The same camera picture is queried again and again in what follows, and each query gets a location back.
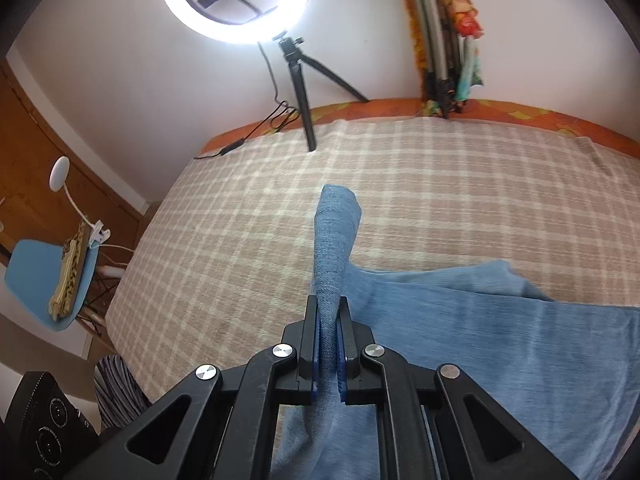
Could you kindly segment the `orange floral cloth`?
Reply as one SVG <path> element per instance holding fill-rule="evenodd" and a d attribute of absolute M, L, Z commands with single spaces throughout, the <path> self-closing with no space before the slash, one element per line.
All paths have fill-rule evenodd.
<path fill-rule="evenodd" d="M 484 28 L 480 24 L 478 10 L 472 0 L 442 0 L 442 3 L 454 25 L 454 30 L 458 34 L 459 47 L 461 48 L 462 71 L 456 90 L 456 103 L 459 105 L 458 112 L 462 110 L 463 105 L 469 99 L 471 90 L 484 84 L 482 70 L 480 69 L 480 50 L 478 50 L 478 40 L 484 36 Z M 408 14 L 413 56 L 420 76 L 421 101 L 428 104 L 423 96 L 421 68 L 425 66 L 425 62 L 422 47 L 420 46 L 416 9 L 412 0 L 404 0 L 404 5 Z"/>

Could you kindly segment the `blue denim jeans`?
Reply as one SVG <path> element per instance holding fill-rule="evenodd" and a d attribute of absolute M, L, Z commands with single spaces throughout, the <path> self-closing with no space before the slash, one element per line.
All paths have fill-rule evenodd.
<path fill-rule="evenodd" d="M 378 478 L 373 408 L 341 401 L 336 320 L 352 318 L 382 346 L 426 368 L 457 365 L 577 477 L 603 479 L 639 425 L 639 312 L 547 297 L 502 260 L 432 272 L 354 266 L 361 209 L 326 185 L 314 217 L 320 318 L 316 402 L 291 408 L 276 479 Z"/>

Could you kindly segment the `leopard print cloth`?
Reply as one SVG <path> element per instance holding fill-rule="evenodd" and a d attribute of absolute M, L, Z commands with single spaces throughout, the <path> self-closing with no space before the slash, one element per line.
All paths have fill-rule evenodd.
<path fill-rule="evenodd" d="M 49 299 L 49 314 L 53 321 L 67 318 L 72 313 L 84 270 L 90 234 L 90 226 L 81 222 L 75 235 L 63 244 L 58 284 Z"/>

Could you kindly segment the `light blue chair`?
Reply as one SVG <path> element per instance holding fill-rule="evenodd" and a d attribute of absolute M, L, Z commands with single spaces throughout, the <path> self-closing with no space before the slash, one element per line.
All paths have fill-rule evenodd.
<path fill-rule="evenodd" d="M 90 248 L 80 274 L 72 312 L 55 321 L 49 314 L 49 299 L 53 295 L 61 270 L 63 247 L 40 240 L 20 240 L 14 247 L 4 282 L 22 306 L 43 326 L 54 332 L 66 330 L 84 305 L 96 270 L 99 249 Z"/>

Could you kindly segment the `wooden door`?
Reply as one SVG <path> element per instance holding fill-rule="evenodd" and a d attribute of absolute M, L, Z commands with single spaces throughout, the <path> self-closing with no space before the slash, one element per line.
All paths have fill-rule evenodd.
<path fill-rule="evenodd" d="M 142 214 L 81 160 L 1 62 L 1 262 L 20 240 L 61 244 L 84 222 L 107 237 L 101 260 L 124 266 Z"/>

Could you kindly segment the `folded silver tripod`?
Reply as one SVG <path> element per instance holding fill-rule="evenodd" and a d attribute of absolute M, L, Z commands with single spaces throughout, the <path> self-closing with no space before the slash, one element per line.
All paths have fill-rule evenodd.
<path fill-rule="evenodd" d="M 425 66 L 421 68 L 423 96 L 435 115 L 448 118 L 459 109 L 457 84 L 462 61 L 459 38 L 442 0 L 412 0 Z"/>

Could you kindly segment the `plaid bed cover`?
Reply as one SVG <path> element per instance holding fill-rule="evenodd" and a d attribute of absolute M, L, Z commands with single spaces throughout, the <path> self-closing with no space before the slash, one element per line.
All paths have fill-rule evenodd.
<path fill-rule="evenodd" d="M 278 341 L 328 286 L 326 259 L 431 271 L 503 260 L 549 297 L 639 302 L 639 161 L 586 136 L 434 118 L 285 132 L 196 158 L 108 309 L 156 400 L 195 367 Z"/>

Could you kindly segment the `orange floral mattress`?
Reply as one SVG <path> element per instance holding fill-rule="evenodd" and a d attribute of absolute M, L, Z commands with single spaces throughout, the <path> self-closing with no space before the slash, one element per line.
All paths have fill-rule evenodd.
<path fill-rule="evenodd" d="M 369 103 L 350 102 L 316 107 L 311 119 L 316 126 L 330 124 L 336 120 L 373 120 L 427 117 L 434 114 L 434 107 L 418 99 L 382 99 Z M 502 124 L 532 127 L 541 130 L 585 136 L 592 142 L 612 148 L 625 155 L 637 158 L 639 143 L 609 128 L 553 110 L 524 104 L 470 99 L 462 110 L 451 117 L 457 120 L 484 120 Z"/>

